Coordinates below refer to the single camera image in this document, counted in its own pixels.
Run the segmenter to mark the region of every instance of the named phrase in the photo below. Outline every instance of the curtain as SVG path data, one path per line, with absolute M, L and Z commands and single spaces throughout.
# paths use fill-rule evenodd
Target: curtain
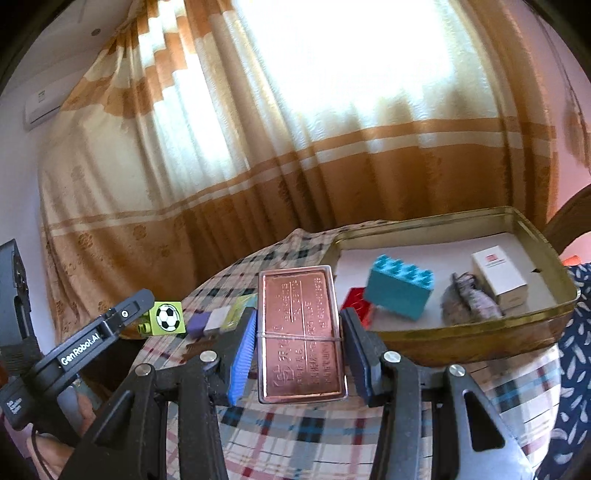
M 295 228 L 499 205 L 543 226 L 554 130 L 520 48 L 495 0 L 147 0 L 40 168 L 58 341 Z

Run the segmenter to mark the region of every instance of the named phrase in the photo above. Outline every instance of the orange object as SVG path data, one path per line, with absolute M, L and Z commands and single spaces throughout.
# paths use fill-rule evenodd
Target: orange object
M 573 255 L 562 261 L 562 264 L 566 267 L 573 267 L 575 265 L 580 265 L 581 263 L 583 262 L 581 262 L 581 258 L 578 255 Z

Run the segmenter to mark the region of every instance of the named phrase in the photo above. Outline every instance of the soccer ball sticker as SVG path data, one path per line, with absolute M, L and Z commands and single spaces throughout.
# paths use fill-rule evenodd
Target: soccer ball sticker
M 181 317 L 174 305 L 163 303 L 156 310 L 156 322 L 165 332 L 173 332 L 181 323 Z

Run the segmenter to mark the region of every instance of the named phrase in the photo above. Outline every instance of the gray cloth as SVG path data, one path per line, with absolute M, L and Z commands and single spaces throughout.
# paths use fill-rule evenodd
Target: gray cloth
M 459 277 L 452 275 L 452 284 L 441 297 L 441 316 L 448 325 L 460 325 L 501 318 L 503 313 L 480 289 L 476 277 L 464 273 Z

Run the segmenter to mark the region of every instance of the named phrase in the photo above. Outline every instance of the person's finger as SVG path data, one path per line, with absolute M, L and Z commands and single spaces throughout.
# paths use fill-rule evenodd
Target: person's finger
M 29 450 L 31 457 L 33 457 L 35 467 L 40 475 L 41 473 L 44 474 L 40 465 L 40 462 L 43 461 L 46 468 L 49 470 L 49 473 L 55 478 L 59 477 L 74 449 L 52 438 L 41 437 L 39 435 L 36 438 L 37 450 L 39 451 L 41 458 L 38 458 L 38 455 L 33 448 L 32 438 L 27 439 L 27 449 Z
M 82 424 L 80 425 L 80 435 L 82 436 L 89 429 L 92 422 L 94 422 L 96 415 L 94 410 L 92 410 L 90 399 L 79 392 L 76 392 L 76 395 L 78 397 L 78 410 L 80 411 L 80 415 L 82 415 Z
M 34 449 L 33 449 L 33 443 L 31 438 L 27 438 L 27 449 L 29 450 L 29 453 L 31 454 L 31 459 L 33 460 L 33 465 L 35 465 L 35 468 L 37 470 L 37 475 L 39 476 L 39 480 L 51 480 L 45 473 L 45 470 L 43 469 L 43 467 L 41 467 L 41 462 L 39 460 L 39 458 L 37 457 L 37 454 L 35 453 Z M 51 468 L 50 465 L 47 465 L 47 463 L 45 463 L 45 468 L 47 468 L 47 470 L 49 471 L 49 473 L 51 473 L 51 476 L 54 478 L 57 478 L 57 472 L 53 471 L 53 468 Z

